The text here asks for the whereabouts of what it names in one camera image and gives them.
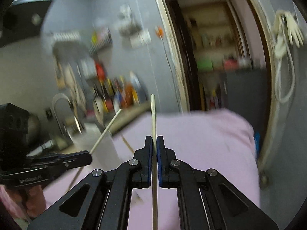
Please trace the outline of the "left hand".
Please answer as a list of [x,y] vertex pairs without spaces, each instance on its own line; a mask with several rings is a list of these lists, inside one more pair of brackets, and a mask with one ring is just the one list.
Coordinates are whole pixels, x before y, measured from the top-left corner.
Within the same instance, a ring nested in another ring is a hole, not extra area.
[[[13,200],[13,202],[15,202],[16,204],[22,204],[22,196],[17,190],[10,190],[5,187],[5,191],[7,192],[10,199]],[[27,214],[33,218],[38,217],[46,209],[46,200],[42,187],[38,185],[31,188],[27,188],[26,194],[28,197],[25,202]]]

